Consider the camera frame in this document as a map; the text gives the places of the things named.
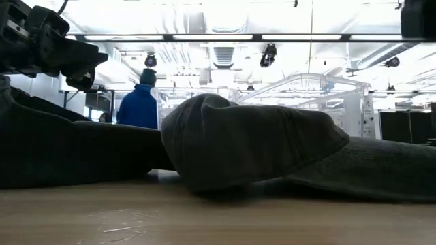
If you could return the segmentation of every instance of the ceiling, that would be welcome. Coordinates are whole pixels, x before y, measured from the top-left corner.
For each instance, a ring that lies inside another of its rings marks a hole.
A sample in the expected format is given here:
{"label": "ceiling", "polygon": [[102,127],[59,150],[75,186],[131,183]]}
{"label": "ceiling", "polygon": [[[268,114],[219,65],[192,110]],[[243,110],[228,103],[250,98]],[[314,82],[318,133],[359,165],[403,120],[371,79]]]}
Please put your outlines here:
{"label": "ceiling", "polygon": [[[63,0],[25,2],[57,10]],[[401,32],[397,0],[299,0],[294,5],[284,0],[69,0],[63,17],[73,34]],[[436,52],[432,44],[276,43],[276,61],[261,68],[265,43],[98,45],[111,60],[98,67],[97,83],[113,89],[133,87],[148,53],[156,54],[154,69],[163,78],[159,86],[245,88],[250,83],[257,89],[308,72],[349,78],[345,70],[352,68],[361,70],[349,79],[373,88],[409,88],[433,76],[431,54]],[[400,66],[382,66],[394,56],[400,58]],[[216,64],[232,66],[219,69]]]}

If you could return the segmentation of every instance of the dark beanie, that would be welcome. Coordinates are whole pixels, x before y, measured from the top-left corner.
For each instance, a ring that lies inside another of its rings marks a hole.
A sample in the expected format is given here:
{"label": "dark beanie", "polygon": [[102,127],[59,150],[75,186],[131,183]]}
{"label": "dark beanie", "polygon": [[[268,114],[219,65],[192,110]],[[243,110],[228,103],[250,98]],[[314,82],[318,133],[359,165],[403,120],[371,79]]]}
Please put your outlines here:
{"label": "dark beanie", "polygon": [[141,78],[139,79],[140,84],[148,84],[154,86],[156,83],[156,71],[153,69],[144,69],[142,71]]}

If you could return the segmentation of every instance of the table surface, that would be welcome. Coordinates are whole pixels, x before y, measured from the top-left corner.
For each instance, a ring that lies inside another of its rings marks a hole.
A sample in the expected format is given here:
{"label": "table surface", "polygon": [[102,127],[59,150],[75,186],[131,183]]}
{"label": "table surface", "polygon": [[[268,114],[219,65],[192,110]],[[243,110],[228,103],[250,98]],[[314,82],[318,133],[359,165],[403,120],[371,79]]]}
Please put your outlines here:
{"label": "table surface", "polygon": [[0,244],[433,245],[436,206],[353,200],[282,180],[198,197],[177,175],[155,172],[0,191]]}

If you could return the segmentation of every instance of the clear acrylic enclosure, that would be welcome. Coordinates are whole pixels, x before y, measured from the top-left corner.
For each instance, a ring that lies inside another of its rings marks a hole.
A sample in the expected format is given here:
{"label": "clear acrylic enclosure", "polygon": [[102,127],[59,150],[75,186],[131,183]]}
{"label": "clear acrylic enclosure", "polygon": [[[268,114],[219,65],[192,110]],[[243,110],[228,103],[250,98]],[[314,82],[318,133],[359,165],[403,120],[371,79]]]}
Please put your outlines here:
{"label": "clear acrylic enclosure", "polygon": [[157,102],[157,128],[161,129],[162,120],[178,105],[204,93],[214,93],[231,102],[240,98],[239,91],[228,88],[153,88],[151,94]]}
{"label": "clear acrylic enclosure", "polygon": [[319,74],[284,78],[241,97],[239,105],[282,105],[329,114],[351,136],[364,135],[365,93],[370,84]]}

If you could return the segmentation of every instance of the blue jacket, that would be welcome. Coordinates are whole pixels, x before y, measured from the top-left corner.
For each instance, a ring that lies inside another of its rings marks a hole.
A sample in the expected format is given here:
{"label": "blue jacket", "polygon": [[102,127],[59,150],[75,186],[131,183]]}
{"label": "blue jacket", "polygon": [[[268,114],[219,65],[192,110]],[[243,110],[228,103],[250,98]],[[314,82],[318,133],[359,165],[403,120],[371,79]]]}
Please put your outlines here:
{"label": "blue jacket", "polygon": [[147,84],[136,85],[121,102],[116,121],[122,125],[157,129],[157,105],[151,89]]}

